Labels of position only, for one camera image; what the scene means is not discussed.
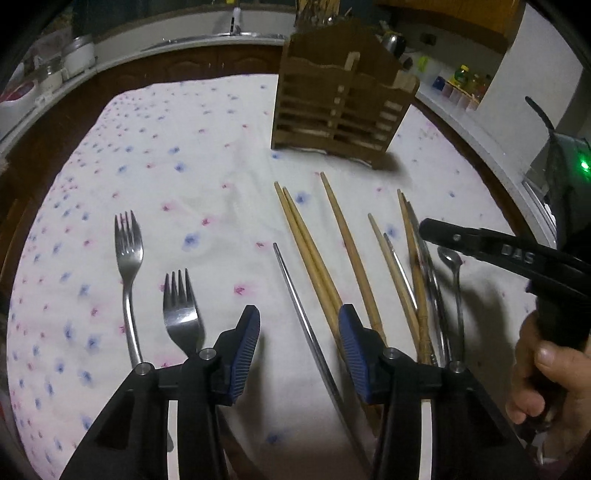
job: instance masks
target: metal spoon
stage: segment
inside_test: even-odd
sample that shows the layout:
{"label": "metal spoon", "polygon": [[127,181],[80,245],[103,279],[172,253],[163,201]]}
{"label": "metal spoon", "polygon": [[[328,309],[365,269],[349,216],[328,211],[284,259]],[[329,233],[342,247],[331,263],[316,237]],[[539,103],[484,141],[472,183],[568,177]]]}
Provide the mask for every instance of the metal spoon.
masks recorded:
{"label": "metal spoon", "polygon": [[454,250],[445,247],[437,247],[439,258],[445,263],[453,273],[453,289],[456,296],[456,310],[457,310],[457,333],[458,333],[458,351],[457,358],[454,360],[464,363],[466,357],[466,342],[464,337],[464,317],[462,315],[462,296],[460,295],[460,267],[462,266],[462,259],[460,255]]}

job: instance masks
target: jar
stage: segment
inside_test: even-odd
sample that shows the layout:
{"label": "jar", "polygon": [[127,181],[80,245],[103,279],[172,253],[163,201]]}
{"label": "jar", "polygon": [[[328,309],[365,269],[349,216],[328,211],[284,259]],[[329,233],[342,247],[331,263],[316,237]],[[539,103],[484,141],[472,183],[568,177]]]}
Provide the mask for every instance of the jar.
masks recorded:
{"label": "jar", "polygon": [[475,73],[474,75],[472,75],[470,77],[470,80],[468,80],[468,83],[466,84],[465,91],[468,95],[476,96],[476,92],[477,92],[479,86],[480,86],[480,76],[477,73]]}
{"label": "jar", "polygon": [[460,88],[464,88],[468,83],[468,73],[470,69],[465,65],[460,66],[453,74],[454,84]]}
{"label": "jar", "polygon": [[490,86],[492,81],[492,77],[490,75],[487,75],[484,79],[482,79],[480,81],[480,85],[478,86],[477,90],[476,90],[476,98],[477,100],[482,100],[482,98],[484,97],[484,94],[486,93],[486,91],[488,90],[488,87]]}
{"label": "jar", "polygon": [[39,87],[43,93],[55,92],[62,83],[61,58],[57,57],[39,67]]}
{"label": "jar", "polygon": [[77,37],[61,51],[67,78],[70,79],[96,63],[95,44],[92,35]]}

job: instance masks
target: wooden utensil holder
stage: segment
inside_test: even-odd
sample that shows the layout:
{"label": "wooden utensil holder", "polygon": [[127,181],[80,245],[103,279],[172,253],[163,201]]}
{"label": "wooden utensil holder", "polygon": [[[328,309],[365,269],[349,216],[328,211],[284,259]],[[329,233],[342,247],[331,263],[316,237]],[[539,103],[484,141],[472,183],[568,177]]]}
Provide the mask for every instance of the wooden utensil holder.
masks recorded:
{"label": "wooden utensil holder", "polygon": [[[324,34],[339,27],[326,27]],[[312,148],[383,168],[386,150],[414,98],[418,79],[402,71],[396,58],[375,38],[375,45],[369,40],[360,51],[345,52],[342,66],[317,64],[293,55],[305,50],[294,44],[306,35],[312,34],[294,35],[283,47],[271,148]],[[394,79],[390,85],[360,71],[363,55],[372,48],[377,50],[377,54],[370,53],[372,59],[381,60],[387,71],[382,79]],[[335,52],[333,57],[342,59],[343,52]]]}

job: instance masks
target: white tablecloth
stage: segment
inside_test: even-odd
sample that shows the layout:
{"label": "white tablecloth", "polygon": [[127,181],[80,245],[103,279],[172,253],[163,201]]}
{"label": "white tablecloth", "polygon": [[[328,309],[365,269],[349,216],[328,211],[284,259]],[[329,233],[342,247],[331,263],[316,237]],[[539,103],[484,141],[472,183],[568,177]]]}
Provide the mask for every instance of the white tablecloth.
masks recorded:
{"label": "white tablecloth", "polygon": [[[114,215],[132,209],[142,229],[145,255],[134,306],[144,358],[156,367],[185,359],[162,319],[166,272],[189,269],[206,346],[235,326],[246,304],[259,308],[261,338],[246,391],[226,415],[249,455],[270,478],[281,480],[362,475],[272,250],[278,242],[340,383],[334,341],[273,181],[289,188],[343,301],[353,303],[367,324],[319,178],[326,172],[368,272],[388,343],[413,356],[367,213],[388,232],[405,264],[397,188],[419,218],[510,232],[474,169],[412,107],[390,146],[397,158],[394,172],[316,153],[272,151],[276,85],[276,76],[236,76],[121,94],[57,176],[25,245],[8,331],[14,413],[26,453],[42,478],[59,477],[130,370]],[[435,249],[432,253],[448,291],[450,275]],[[524,293],[524,279],[473,259],[466,260],[461,276],[469,363],[500,403],[518,326],[533,298]],[[446,300],[455,318],[451,297]],[[359,424],[371,448],[363,417]],[[175,453],[169,457],[174,470]],[[177,475],[171,471],[170,478]]]}

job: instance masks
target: finger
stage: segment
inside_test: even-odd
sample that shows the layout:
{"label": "finger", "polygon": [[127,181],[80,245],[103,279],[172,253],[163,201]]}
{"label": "finger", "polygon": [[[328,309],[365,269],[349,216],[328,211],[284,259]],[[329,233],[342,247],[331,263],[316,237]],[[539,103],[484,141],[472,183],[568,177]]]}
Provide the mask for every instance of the finger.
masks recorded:
{"label": "finger", "polygon": [[591,358],[583,352],[544,341],[535,352],[535,366],[569,392],[591,394]]}
{"label": "finger", "polygon": [[515,370],[511,375],[511,400],[530,417],[537,417],[544,411],[544,397],[531,386],[529,380]]}
{"label": "finger", "polygon": [[587,345],[585,346],[585,355],[591,356],[591,335],[587,338]]}
{"label": "finger", "polygon": [[538,312],[531,312],[523,321],[519,330],[519,341],[531,350],[535,350],[542,338],[537,326]]}
{"label": "finger", "polygon": [[523,339],[520,339],[515,345],[515,370],[516,373],[523,377],[531,377],[535,370],[534,365],[535,350],[531,349]]}
{"label": "finger", "polygon": [[507,412],[509,419],[516,425],[523,423],[527,417],[512,399],[507,400],[505,411]]}

